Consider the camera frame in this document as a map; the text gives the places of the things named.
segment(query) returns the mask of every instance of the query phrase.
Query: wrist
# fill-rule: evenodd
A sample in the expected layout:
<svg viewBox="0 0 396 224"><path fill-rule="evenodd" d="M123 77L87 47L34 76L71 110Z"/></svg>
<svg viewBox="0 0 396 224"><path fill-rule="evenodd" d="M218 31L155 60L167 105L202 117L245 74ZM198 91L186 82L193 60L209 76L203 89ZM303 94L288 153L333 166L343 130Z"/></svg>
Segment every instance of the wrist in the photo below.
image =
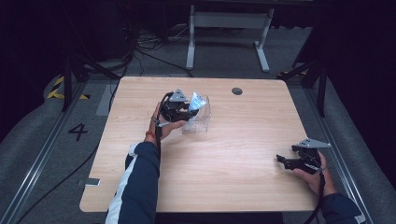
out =
<svg viewBox="0 0 396 224"><path fill-rule="evenodd" d="M143 141L150 142L150 143L154 144L155 147L157 146L157 138L156 138L154 132L152 132L152 131L146 132L146 137Z"/></svg>

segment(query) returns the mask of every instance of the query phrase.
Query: metal frame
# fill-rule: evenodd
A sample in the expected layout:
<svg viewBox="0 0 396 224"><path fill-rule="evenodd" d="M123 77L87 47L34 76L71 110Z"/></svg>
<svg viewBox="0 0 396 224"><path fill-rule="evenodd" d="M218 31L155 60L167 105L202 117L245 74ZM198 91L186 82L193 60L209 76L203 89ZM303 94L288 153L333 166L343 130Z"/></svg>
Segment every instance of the metal frame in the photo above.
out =
<svg viewBox="0 0 396 224"><path fill-rule="evenodd" d="M262 29L260 41L255 41L255 48L259 56L262 71L270 71L267 59L264 54L263 45L271 25L274 10L269 9L268 13L251 14L251 13L223 13L223 12L195 12L194 6L190 11L190 43L187 53L186 68L194 67L195 54L195 27L224 27L224 28L245 28L245 29Z"/></svg>

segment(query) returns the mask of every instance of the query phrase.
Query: person's arm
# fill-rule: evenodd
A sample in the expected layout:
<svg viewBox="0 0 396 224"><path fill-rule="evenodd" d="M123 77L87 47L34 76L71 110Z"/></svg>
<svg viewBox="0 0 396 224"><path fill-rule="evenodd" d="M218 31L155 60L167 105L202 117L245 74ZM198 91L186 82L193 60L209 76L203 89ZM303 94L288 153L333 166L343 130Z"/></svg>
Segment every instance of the person's arm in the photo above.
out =
<svg viewBox="0 0 396 224"><path fill-rule="evenodd" d="M327 167L326 158L319 152L322 167ZM319 174L313 175L300 170L294 169L293 172L303 179L317 195L319 193ZM365 223L365 217L359 207L347 196L338 193L332 175L328 169L323 170L326 181L323 190L323 201L321 211L328 224L362 224Z"/></svg>
<svg viewBox="0 0 396 224"><path fill-rule="evenodd" d="M159 105L152 117L157 117L158 110ZM184 121L180 121L163 126L161 139L183 124ZM131 146L126 159L126 170L107 211L106 224L154 223L160 177L160 160L154 134L155 124L151 120L144 141Z"/></svg>

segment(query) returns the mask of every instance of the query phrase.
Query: yellow tape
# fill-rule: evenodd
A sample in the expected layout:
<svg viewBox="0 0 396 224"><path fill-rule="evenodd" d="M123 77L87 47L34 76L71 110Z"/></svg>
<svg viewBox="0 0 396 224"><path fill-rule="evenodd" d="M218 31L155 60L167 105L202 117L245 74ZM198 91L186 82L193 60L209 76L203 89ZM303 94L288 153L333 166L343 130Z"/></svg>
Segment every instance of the yellow tape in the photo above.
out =
<svg viewBox="0 0 396 224"><path fill-rule="evenodd" d="M63 82L64 82L64 75L60 75L56 80L55 84L53 85L52 90L49 92L47 98L64 99L64 94L57 93L59 87L62 85ZM89 100L90 98L91 96L89 94L82 94L79 97L79 99L81 100Z"/></svg>

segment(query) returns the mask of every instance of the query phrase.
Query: table top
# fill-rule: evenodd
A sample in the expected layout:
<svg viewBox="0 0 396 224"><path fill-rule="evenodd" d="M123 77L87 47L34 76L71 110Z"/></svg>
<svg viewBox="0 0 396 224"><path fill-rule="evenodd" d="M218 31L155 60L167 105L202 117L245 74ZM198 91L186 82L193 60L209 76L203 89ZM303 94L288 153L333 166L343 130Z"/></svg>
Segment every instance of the table top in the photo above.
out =
<svg viewBox="0 0 396 224"><path fill-rule="evenodd" d="M232 88L243 93L234 95ZM286 84L281 80L124 77L111 108L90 178L80 202L85 212L107 210L129 146L141 142L158 102L169 91L209 97L207 133L162 141L158 212L241 212L313 210L316 196L276 161L297 158L291 145L306 138Z"/></svg>

